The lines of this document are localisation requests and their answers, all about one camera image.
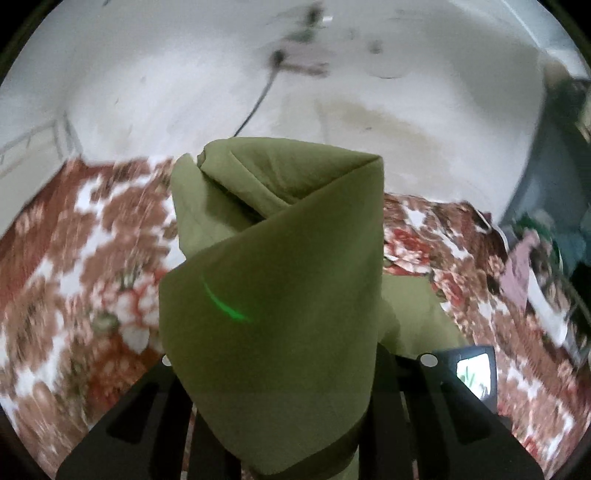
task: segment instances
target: white wall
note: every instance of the white wall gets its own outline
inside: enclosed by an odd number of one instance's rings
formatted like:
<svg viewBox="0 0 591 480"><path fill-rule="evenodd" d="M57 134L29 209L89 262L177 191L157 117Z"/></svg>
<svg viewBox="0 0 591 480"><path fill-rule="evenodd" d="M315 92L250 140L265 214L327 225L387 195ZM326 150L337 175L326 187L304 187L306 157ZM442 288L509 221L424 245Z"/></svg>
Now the white wall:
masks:
<svg viewBox="0 0 591 480"><path fill-rule="evenodd" d="M65 110L89 161L197 154L246 117L270 52L309 4L103 3L64 0L35 32L0 87L0 145ZM387 190L467 199L500 217L544 95L538 45L507 20L511 9L496 0L324 4L332 20L304 56L327 61L329 75L280 73L243 135L380 153ZM368 51L376 40L380 55Z"/></svg>

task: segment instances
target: black metal frame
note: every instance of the black metal frame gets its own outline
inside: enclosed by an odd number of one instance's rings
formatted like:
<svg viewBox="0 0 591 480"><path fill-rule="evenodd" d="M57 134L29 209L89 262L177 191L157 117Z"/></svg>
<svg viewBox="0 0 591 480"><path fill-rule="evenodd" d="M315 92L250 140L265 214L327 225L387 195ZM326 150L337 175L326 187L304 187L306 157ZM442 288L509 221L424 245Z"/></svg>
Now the black metal frame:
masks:
<svg viewBox="0 0 591 480"><path fill-rule="evenodd" d="M378 346L359 435L361 480L543 480L537 462L449 370ZM156 365L72 451L57 480L180 477L191 401L170 367ZM240 462L197 415L187 480L238 480Z"/></svg>

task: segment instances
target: green laser line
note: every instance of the green laser line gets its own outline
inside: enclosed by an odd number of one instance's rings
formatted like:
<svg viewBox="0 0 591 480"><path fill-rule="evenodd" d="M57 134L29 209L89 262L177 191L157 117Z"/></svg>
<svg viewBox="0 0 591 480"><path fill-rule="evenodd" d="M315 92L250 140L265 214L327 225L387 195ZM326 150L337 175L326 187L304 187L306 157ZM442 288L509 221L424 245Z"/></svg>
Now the green laser line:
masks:
<svg viewBox="0 0 591 480"><path fill-rule="evenodd" d="M217 298L205 282L204 278L202 279L202 282L203 286L205 287L205 292L207 293L209 298L212 299L212 302L215 304L217 308L226 313L232 320L236 322L250 322L250 320L245 315L243 315L237 310L234 310L232 307L230 307L230 305L226 305L219 298Z"/></svg>

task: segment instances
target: green cloth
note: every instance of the green cloth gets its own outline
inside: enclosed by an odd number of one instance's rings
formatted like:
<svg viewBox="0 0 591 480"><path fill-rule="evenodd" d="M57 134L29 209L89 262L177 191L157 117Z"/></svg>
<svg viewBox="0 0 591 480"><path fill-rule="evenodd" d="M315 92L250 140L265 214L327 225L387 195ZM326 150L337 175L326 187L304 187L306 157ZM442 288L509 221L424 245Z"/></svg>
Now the green cloth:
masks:
<svg viewBox="0 0 591 480"><path fill-rule="evenodd" d="M198 163L184 155L171 179L187 257L160 284L173 368L215 436L257 473L320 480L349 465L348 478L378 341L421 353L431 315L457 331L425 307L436 302L426 279L382 285L382 159L232 138ZM409 281L420 293L382 299ZM413 305L422 326L401 328L392 306L412 323Z"/></svg>

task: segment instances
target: floral bedsheet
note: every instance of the floral bedsheet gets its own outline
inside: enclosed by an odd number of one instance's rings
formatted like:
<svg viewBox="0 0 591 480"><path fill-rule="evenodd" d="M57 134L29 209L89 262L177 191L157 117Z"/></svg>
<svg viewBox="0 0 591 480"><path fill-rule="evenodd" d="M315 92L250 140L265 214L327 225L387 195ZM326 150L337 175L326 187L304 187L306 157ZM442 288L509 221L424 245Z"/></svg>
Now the floral bedsheet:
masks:
<svg viewBox="0 0 591 480"><path fill-rule="evenodd" d="M162 354L158 282L184 261L169 158L68 161L0 241L0 405L54 477ZM464 203L385 196L385 271L430 275L474 343L492 344L499 410L549 476L591 421L588 376L500 296L504 250Z"/></svg>

